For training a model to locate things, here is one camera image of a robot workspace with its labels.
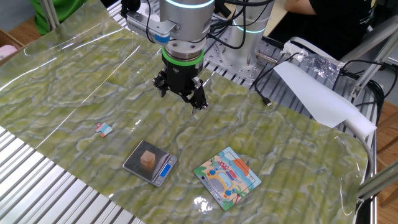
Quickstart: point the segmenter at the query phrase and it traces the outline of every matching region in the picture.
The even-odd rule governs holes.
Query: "glossy plastic sheet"
[[[0,125],[146,223],[352,223],[357,140],[208,70],[192,115],[153,87],[159,52],[90,0],[0,68]],[[122,168],[142,140],[178,158],[161,187]],[[262,184],[224,212],[193,170],[228,146]]]

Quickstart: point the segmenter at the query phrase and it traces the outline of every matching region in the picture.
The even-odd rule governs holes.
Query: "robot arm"
[[[137,12],[140,0],[122,0],[121,15],[129,28],[162,46],[165,67],[153,79],[161,97],[170,90],[193,106],[208,106],[203,80],[204,46],[210,30],[214,0],[160,0],[160,22]]]

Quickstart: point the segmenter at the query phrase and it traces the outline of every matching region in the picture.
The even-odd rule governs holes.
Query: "person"
[[[301,37],[340,59],[359,45],[375,5],[376,0],[286,0],[288,13],[269,37],[282,43]]]

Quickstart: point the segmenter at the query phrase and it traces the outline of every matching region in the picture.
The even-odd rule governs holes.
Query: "wooden floor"
[[[35,28],[33,18],[25,21],[21,25],[11,30],[9,33],[16,39],[21,41],[23,44],[29,44],[32,41],[40,38],[40,35]],[[392,103],[385,102],[380,121],[383,121],[397,111],[398,106],[393,105]],[[381,133],[377,133],[377,148],[380,149],[397,136],[398,131],[394,129],[388,129]],[[397,160],[398,144],[380,154],[379,158],[387,165]],[[383,168],[385,168],[385,165],[378,162],[377,169],[381,170]],[[388,187],[386,190],[383,190],[378,196],[378,204],[380,205],[380,203],[383,202],[383,200],[385,200],[396,188],[398,188],[398,183],[395,183],[394,185]],[[398,200],[396,200],[386,208],[381,208],[380,206],[378,207],[378,224],[392,223],[398,223]]]
[[[392,103],[385,102],[383,111],[381,113],[380,121],[384,121],[389,116],[398,112],[398,106]],[[398,131],[395,129],[387,129],[381,133],[377,133],[377,149],[382,148],[387,143],[398,136]],[[398,144],[392,146],[390,149],[379,154],[378,157],[387,165],[393,163],[398,159]],[[377,163],[377,170],[380,171],[385,168],[385,164]],[[395,190],[398,189],[398,182],[388,187],[386,190],[380,192],[377,197],[378,206],[378,224],[398,223],[398,200],[385,208],[381,208],[380,204]]]

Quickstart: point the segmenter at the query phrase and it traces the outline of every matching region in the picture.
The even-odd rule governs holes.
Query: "table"
[[[120,11],[119,2],[108,10],[122,26],[126,26],[126,21],[118,15]],[[263,42],[261,47],[274,58],[284,57],[280,54],[280,46]],[[245,82],[210,63],[205,63],[205,65],[207,69],[214,70],[225,78],[252,89],[251,83]],[[352,84],[352,80],[343,78],[339,80],[336,91],[344,97],[348,97],[347,88]],[[277,75],[271,74],[267,77],[260,83],[260,89],[264,95],[270,96],[272,100],[311,117],[301,102]],[[357,99],[358,102],[371,100],[373,98],[369,90],[364,91]],[[375,107],[364,106],[360,110],[374,121],[376,117]],[[338,129],[345,130],[343,126],[339,126]],[[374,135],[369,137],[370,144],[373,139]],[[11,152],[6,158],[0,160],[0,184],[1,187],[5,187],[2,188],[6,189],[5,192],[12,192],[11,195],[13,195],[13,197],[6,199],[8,203],[6,207],[3,206],[5,204],[4,198],[0,198],[0,215],[7,211],[6,219],[3,219],[2,222],[18,223],[26,221],[30,223],[38,217],[45,217],[47,222],[59,221],[65,223],[74,221],[77,223],[140,222],[130,213],[94,191],[3,128],[0,128],[0,151]]]

